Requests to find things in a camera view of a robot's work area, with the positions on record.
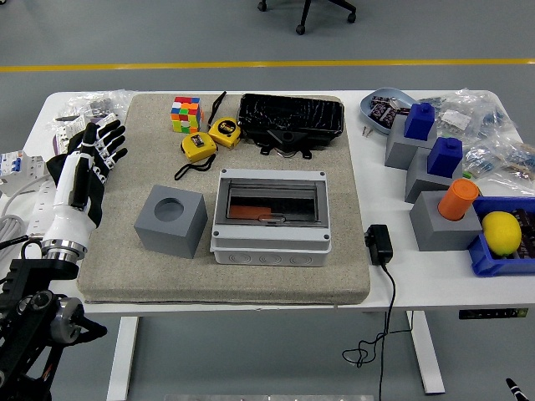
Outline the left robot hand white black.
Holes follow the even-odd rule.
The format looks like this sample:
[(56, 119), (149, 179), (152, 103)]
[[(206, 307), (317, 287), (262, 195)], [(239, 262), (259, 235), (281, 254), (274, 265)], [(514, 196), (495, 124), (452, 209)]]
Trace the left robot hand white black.
[(47, 242), (71, 241), (87, 246), (102, 220), (104, 187), (116, 163), (127, 154), (125, 127), (119, 120), (106, 125), (89, 122), (69, 140), (65, 153), (46, 166), (56, 186), (54, 218), (44, 235)]

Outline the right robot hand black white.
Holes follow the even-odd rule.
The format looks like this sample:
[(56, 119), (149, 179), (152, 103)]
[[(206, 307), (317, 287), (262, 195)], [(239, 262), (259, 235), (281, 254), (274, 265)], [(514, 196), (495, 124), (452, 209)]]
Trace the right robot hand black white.
[(506, 378), (506, 384), (517, 401), (528, 401), (526, 395), (511, 378)]

